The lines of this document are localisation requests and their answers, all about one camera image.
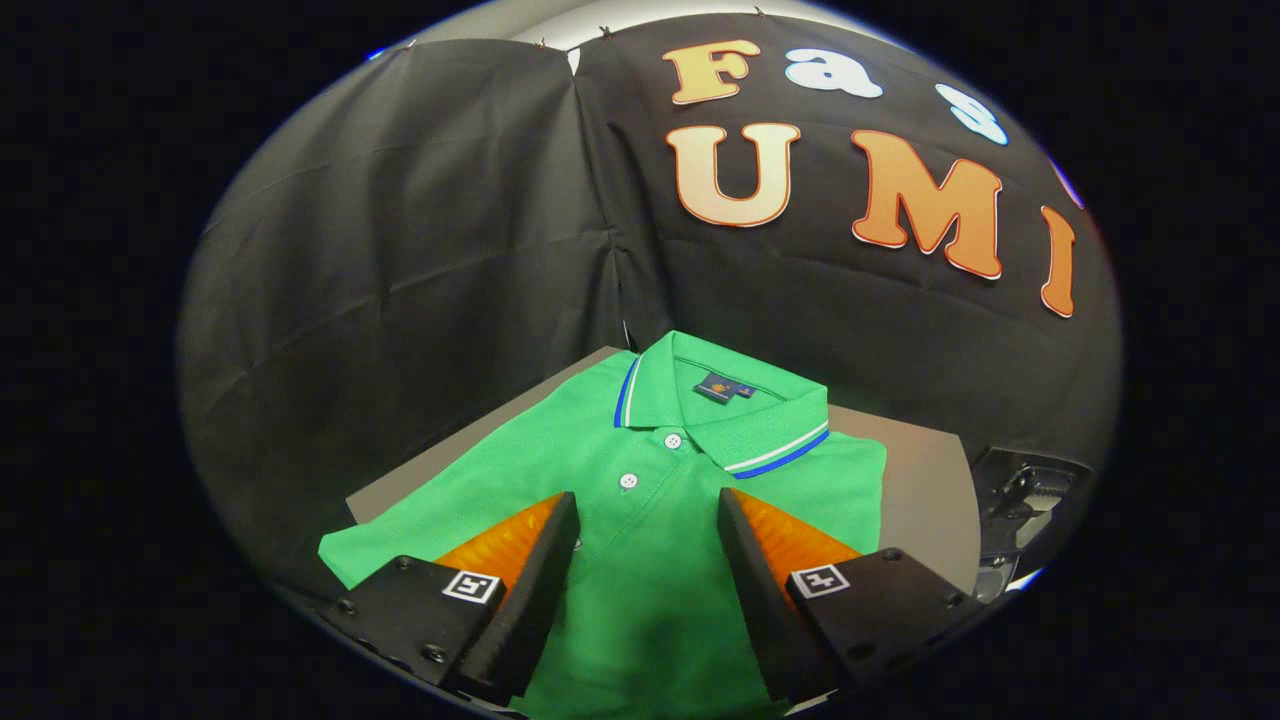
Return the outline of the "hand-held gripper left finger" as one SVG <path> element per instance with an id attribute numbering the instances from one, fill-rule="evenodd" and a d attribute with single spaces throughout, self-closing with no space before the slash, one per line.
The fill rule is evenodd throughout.
<path id="1" fill-rule="evenodd" d="M 579 533 L 575 496 L 553 495 L 433 561 L 392 559 L 317 615 L 417 682 L 507 705 L 541 657 Z"/>

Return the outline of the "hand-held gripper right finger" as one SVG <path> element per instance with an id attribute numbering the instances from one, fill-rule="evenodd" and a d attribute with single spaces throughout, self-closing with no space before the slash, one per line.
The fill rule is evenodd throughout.
<path id="1" fill-rule="evenodd" d="M 872 687 L 986 609 L 902 550 L 859 553 L 740 489 L 721 491 L 718 532 L 772 700 Z"/>

